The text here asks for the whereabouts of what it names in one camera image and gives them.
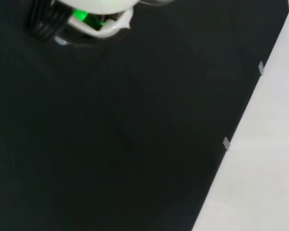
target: metal bracket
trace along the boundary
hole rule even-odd
[[[223,145],[225,146],[226,150],[228,151],[230,148],[230,142],[229,142],[227,137],[224,138]]]
[[[263,62],[262,61],[260,61],[260,63],[259,63],[259,71],[260,71],[261,76],[263,76],[264,66],[263,66]]]

